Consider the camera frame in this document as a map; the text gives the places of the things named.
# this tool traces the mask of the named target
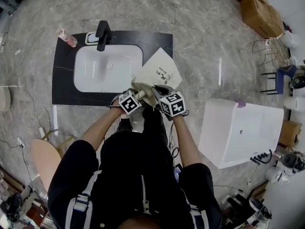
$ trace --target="white basin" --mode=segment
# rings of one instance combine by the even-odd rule
[[[132,78],[142,68],[143,53],[135,45],[82,47],[76,53],[74,85],[85,93],[121,93],[128,89]]]

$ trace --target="zipper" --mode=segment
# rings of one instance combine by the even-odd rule
[[[151,215],[149,212],[149,202],[146,200],[146,188],[145,188],[145,182],[144,182],[144,176],[141,175],[142,178],[142,188],[143,188],[143,208],[144,208],[144,213]]]

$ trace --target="sink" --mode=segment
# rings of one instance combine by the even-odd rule
[[[76,53],[74,85],[84,93],[121,93],[142,68],[143,52],[135,45],[86,46]]]

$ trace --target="white bucket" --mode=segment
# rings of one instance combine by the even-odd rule
[[[285,97],[284,98],[284,107],[287,109],[305,113],[305,98],[303,98],[303,97]]]

